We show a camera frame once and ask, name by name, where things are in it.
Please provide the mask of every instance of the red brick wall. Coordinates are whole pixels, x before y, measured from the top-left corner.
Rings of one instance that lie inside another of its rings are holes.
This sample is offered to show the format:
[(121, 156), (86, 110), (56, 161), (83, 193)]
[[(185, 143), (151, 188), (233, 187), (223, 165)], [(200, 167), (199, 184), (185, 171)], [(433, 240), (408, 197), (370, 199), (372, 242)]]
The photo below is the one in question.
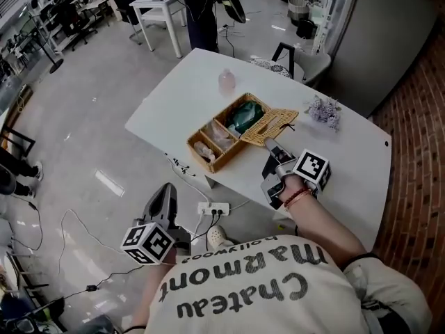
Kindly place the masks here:
[(375, 252), (414, 280), (433, 312), (445, 317), (445, 0), (418, 59), (375, 113), (392, 135), (392, 165)]

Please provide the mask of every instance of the white desk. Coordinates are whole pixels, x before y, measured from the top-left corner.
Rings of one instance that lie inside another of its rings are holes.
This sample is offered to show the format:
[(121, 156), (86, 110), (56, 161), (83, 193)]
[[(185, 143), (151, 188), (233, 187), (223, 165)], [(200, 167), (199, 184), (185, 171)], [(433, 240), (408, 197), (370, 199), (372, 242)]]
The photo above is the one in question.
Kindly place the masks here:
[(101, 3), (105, 3), (107, 1), (108, 0), (92, 0), (89, 3), (87, 3), (85, 6), (82, 6), (78, 12), (82, 13), (85, 10), (91, 10), (93, 8), (98, 8)]
[[(236, 92), (223, 97), (218, 75), (229, 68)], [(244, 61), (194, 49), (150, 93), (126, 128), (158, 149), (207, 176), (269, 207), (260, 189), (268, 151), (247, 146), (219, 172), (206, 172), (192, 158), (186, 140), (243, 93), (252, 93), (273, 108), (296, 109), (295, 131), (277, 141), (295, 155), (307, 148), (331, 162), (332, 176), (319, 200), (371, 250), (382, 220), (391, 164), (391, 137), (354, 111), (342, 107), (341, 130), (335, 133), (304, 111), (315, 90)]]
[[(172, 39), (173, 48), (175, 49), (176, 57), (182, 58), (181, 47), (179, 46), (178, 39), (176, 37), (175, 27), (173, 26), (172, 15), (177, 12), (181, 13), (181, 25), (185, 26), (185, 16), (184, 16), (184, 0), (136, 0), (130, 3), (136, 12), (136, 17), (138, 18), (140, 28), (144, 34), (147, 45), (150, 51), (154, 51), (151, 46), (148, 37), (147, 29), (145, 28), (143, 21), (153, 20), (153, 21), (165, 21), (167, 23), (168, 32), (170, 38)], [(147, 11), (142, 14), (141, 8), (151, 8), (152, 10)]]

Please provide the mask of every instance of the white sneaker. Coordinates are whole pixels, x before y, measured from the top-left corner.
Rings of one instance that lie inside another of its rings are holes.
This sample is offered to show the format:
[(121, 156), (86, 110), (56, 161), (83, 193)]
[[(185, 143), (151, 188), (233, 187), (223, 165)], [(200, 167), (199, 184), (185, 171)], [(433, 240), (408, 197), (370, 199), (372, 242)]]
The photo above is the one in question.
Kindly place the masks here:
[(209, 243), (212, 249), (216, 249), (221, 244), (227, 241), (227, 236), (225, 231), (219, 225), (212, 226), (207, 233), (207, 242)]
[(35, 178), (37, 178), (39, 181), (43, 180), (43, 165), (42, 162), (37, 161), (34, 165), (34, 167), (37, 167), (39, 172), (38, 174), (35, 176)]

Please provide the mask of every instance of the concrete floor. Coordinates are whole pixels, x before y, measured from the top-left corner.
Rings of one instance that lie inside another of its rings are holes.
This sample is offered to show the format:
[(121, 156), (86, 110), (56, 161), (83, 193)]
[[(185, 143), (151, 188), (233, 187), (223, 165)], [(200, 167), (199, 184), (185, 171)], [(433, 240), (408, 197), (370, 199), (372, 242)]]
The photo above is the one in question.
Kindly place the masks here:
[[(235, 46), (235, 57), (246, 60), (254, 54), (271, 58), (280, 41), (298, 42), (296, 28), (285, 17), (285, 3), (241, 1), (250, 21), (235, 25), (234, 30), (244, 37), (229, 36)], [(232, 24), (221, 6), (217, 7), (217, 16), (218, 26)], [(179, 21), (176, 27), (185, 55), (190, 51), (187, 30), (180, 27)], [(34, 280), (50, 284), (43, 291), (48, 300), (82, 291), (111, 272), (136, 267), (130, 257), (91, 239), (69, 213), (63, 224), (66, 248), (58, 275), (63, 247), (60, 221), (67, 209), (73, 209), (92, 234), (114, 248), (119, 247), (132, 219), (142, 214), (150, 196), (166, 182), (177, 187), (178, 222), (193, 231), (199, 219), (196, 209), (197, 203), (204, 200), (202, 196), (172, 172), (162, 152), (124, 128), (142, 100), (180, 61), (175, 57), (167, 31), (150, 27), (154, 52), (146, 44), (139, 46), (130, 41), (130, 34), (128, 24), (111, 20), (109, 27), (103, 25), (97, 35), (89, 37), (87, 45), (80, 44), (74, 53), (67, 52), (57, 72), (46, 71), (33, 84), (35, 94), (15, 125), (18, 131), (37, 141), (30, 162), (42, 160), (44, 164), (44, 179), (37, 185), (34, 200), (42, 215), (43, 243), (36, 253), (39, 258), (25, 265), (44, 273)], [(225, 38), (220, 37), (219, 41), (221, 53), (232, 55)], [(95, 178), (96, 170), (121, 186), (123, 196), (118, 197)], [(33, 180), (22, 179), (22, 182), (29, 184)], [(245, 201), (221, 185), (207, 191), (207, 195), (231, 206)], [(37, 214), (27, 204), (9, 198), (7, 217), (18, 239), (37, 246), (40, 239)], [(251, 202), (220, 223), (230, 237), (246, 241), (283, 231), (272, 217), (272, 211)], [(200, 229), (205, 230), (208, 223), (207, 219)], [(29, 252), (20, 245), (17, 249)], [(203, 249), (204, 242), (199, 241), (193, 252)], [(148, 272), (144, 268), (130, 275), (113, 276), (98, 292), (69, 298), (61, 321), (72, 329), (106, 313), (117, 325), (126, 327)]]

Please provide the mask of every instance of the table leg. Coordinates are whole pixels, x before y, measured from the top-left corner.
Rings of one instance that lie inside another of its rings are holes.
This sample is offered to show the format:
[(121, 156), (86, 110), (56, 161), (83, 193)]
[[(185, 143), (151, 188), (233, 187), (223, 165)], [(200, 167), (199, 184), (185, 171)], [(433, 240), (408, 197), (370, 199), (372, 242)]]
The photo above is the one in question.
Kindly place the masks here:
[(147, 32), (145, 31), (144, 21), (142, 20), (142, 15), (140, 14), (140, 10), (137, 7), (133, 7), (133, 8), (134, 8), (134, 12), (136, 13), (136, 17), (138, 18), (138, 21), (140, 24), (140, 29), (142, 30), (145, 40), (147, 41), (148, 48), (150, 48), (150, 51), (154, 51), (154, 48), (152, 48), (152, 46), (148, 40)]
[(170, 34), (170, 38), (172, 39), (172, 44), (173, 48), (175, 49), (176, 57), (182, 58), (181, 47), (179, 47), (178, 39), (175, 33), (175, 28), (173, 26), (172, 15), (170, 14), (168, 6), (163, 6), (162, 11), (164, 13), (165, 22), (167, 22), (168, 33)]
[(186, 23), (186, 9), (183, 8), (181, 11), (179, 11), (179, 13), (181, 14), (181, 26), (187, 26), (187, 23)]

